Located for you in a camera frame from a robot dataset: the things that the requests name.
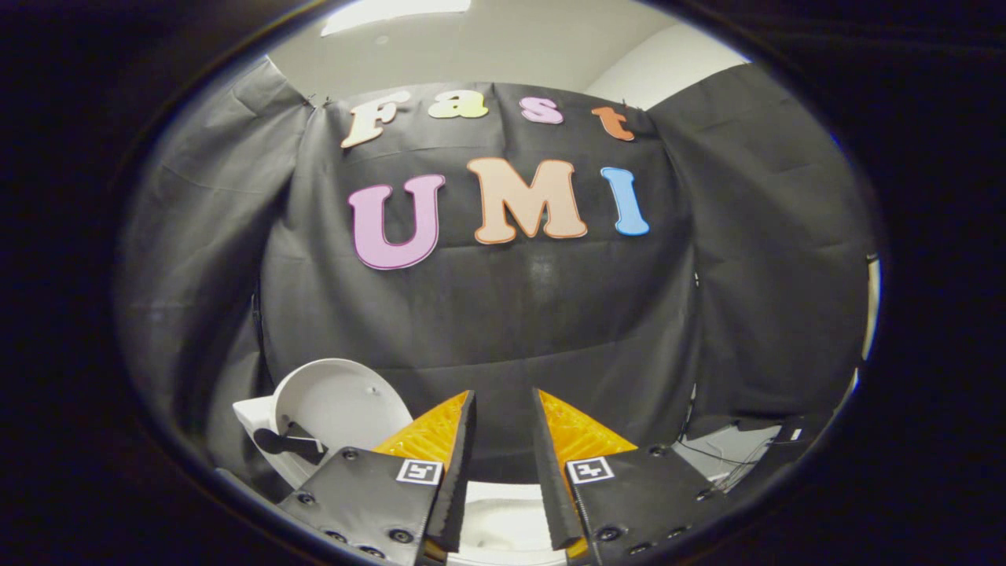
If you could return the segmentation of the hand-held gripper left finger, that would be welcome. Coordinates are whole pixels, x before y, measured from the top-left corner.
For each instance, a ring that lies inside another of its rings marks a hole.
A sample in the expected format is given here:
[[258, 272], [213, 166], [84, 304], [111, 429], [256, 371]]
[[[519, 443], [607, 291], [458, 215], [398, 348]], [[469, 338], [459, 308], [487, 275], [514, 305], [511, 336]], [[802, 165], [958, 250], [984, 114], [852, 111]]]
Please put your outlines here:
[[460, 547], [476, 421], [474, 391], [453, 395], [373, 449], [335, 450], [279, 508], [382, 565], [445, 562]]

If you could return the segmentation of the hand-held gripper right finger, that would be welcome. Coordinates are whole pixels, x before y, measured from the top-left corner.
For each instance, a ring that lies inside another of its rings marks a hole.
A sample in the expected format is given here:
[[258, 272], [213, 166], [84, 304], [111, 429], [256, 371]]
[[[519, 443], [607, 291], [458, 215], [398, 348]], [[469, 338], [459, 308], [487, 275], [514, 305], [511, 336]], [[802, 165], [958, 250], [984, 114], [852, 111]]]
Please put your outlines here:
[[727, 497], [664, 443], [639, 447], [535, 389], [533, 447], [551, 545], [571, 565], [659, 565]]

